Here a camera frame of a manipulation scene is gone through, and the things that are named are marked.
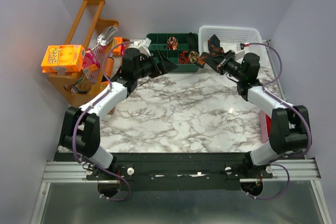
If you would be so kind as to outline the black orange floral tie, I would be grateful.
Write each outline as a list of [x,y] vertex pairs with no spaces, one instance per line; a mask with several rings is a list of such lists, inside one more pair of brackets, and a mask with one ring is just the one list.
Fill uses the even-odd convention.
[[216,35],[213,35],[210,39],[208,39],[207,46],[208,46],[208,52],[203,52],[199,54],[199,58],[196,62],[196,65],[200,68],[204,68],[206,64],[205,59],[224,54],[224,50],[220,46],[220,40]]

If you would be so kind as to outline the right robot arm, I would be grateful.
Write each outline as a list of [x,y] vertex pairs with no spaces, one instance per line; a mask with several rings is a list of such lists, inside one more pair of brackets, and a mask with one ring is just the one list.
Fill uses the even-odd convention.
[[257,54],[245,54],[242,62],[235,60],[232,51],[217,56],[203,53],[202,56],[218,74],[227,73],[234,77],[238,94],[271,118],[268,141],[249,152],[247,161],[241,165],[241,171],[246,177],[255,177],[261,166],[275,161],[287,152],[309,149],[312,136],[307,108],[287,103],[266,89],[258,79],[260,57]]

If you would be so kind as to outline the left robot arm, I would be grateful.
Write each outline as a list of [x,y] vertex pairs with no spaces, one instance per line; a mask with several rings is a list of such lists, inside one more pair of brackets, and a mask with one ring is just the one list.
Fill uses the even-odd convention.
[[139,49],[128,48],[121,67],[107,87],[81,107],[71,106],[65,112],[60,146],[71,150],[77,161],[84,157],[94,163],[104,179],[112,179],[116,175],[117,158],[100,144],[100,121],[134,91],[139,79],[156,78],[177,68],[161,52],[157,56],[158,61],[155,61],[153,56],[145,55]]

